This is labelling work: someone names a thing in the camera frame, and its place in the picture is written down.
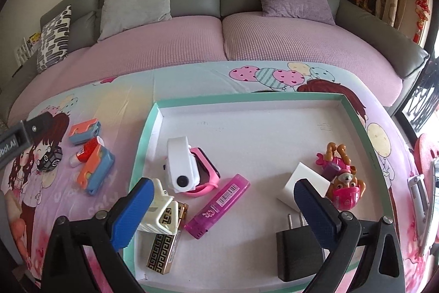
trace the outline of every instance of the patterned pillow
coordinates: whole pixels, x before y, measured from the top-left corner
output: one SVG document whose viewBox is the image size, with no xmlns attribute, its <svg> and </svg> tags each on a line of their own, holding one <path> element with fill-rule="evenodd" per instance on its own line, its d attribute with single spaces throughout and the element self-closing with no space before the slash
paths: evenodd
<svg viewBox="0 0 439 293">
<path fill-rule="evenodd" d="M 41 48 L 36 60 L 39 74 L 67 56 L 71 17 L 72 6 L 69 5 L 41 30 Z"/>
</svg>

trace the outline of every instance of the white eraser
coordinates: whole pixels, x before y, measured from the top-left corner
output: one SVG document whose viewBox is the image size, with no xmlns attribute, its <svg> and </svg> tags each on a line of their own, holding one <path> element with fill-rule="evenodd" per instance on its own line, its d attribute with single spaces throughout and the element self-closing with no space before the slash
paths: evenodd
<svg viewBox="0 0 439 293">
<path fill-rule="evenodd" d="M 297 212 L 300 212 L 294 200 L 294 186 L 300 179 L 308 179 L 315 190 L 322 196 L 326 195 L 330 182 L 323 178 L 319 173 L 308 168 L 305 164 L 299 163 L 294 173 L 291 175 L 285 187 L 280 191 L 277 198 Z"/>
</svg>

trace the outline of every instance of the black charger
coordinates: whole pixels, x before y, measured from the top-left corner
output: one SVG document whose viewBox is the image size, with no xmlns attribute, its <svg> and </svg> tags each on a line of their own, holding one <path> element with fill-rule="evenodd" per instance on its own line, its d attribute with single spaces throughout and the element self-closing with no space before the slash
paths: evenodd
<svg viewBox="0 0 439 293">
<path fill-rule="evenodd" d="M 276 233 L 277 276 L 284 282 L 316 274 L 325 261 L 324 251 L 316 240 L 311 227 L 293 228 L 288 214 L 289 229 Z"/>
</svg>

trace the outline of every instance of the small bottle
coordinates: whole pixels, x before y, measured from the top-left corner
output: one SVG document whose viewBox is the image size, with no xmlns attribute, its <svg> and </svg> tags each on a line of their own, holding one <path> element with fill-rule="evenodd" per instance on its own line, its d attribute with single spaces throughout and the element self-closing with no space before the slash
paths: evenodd
<svg viewBox="0 0 439 293">
<path fill-rule="evenodd" d="M 197 240 L 203 236 L 248 189 L 250 182 L 235 175 L 212 200 L 185 226 L 185 230 Z"/>
<path fill-rule="evenodd" d="M 70 157 L 69 163 L 72 168 L 77 167 L 81 163 L 85 163 L 88 158 L 90 158 L 93 150 L 97 147 L 98 144 L 104 146 L 104 140 L 102 140 L 102 138 L 100 138 L 99 136 L 96 136 L 90 139 L 87 143 L 85 143 L 81 147 L 81 149 L 76 152 L 76 154 Z"/>
</svg>

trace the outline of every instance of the white card holder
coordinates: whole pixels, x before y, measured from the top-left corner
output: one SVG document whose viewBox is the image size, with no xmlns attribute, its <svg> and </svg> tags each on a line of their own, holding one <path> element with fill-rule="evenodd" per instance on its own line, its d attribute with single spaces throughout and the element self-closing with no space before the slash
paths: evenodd
<svg viewBox="0 0 439 293">
<path fill-rule="evenodd" d="M 153 178 L 151 180 L 154 183 L 154 200 L 137 229 L 154 234 L 176 235 L 178 230 L 178 202 L 173 200 L 174 197 L 169 196 L 166 190 L 163 189 L 159 179 Z M 171 214 L 169 218 L 165 217 L 163 220 L 167 223 L 162 224 L 160 219 L 167 208 L 171 209 Z"/>
<path fill-rule="evenodd" d="M 285 187 L 280 191 L 277 198 L 289 207 L 300 212 L 299 207 L 294 200 L 294 186 L 300 179 L 308 179 L 315 190 L 325 197 L 326 191 L 329 188 L 330 182 L 323 178 L 320 174 L 316 173 L 311 168 L 308 168 L 305 164 L 299 163 L 296 170 L 291 175 L 290 179 L 286 183 Z"/>
</svg>

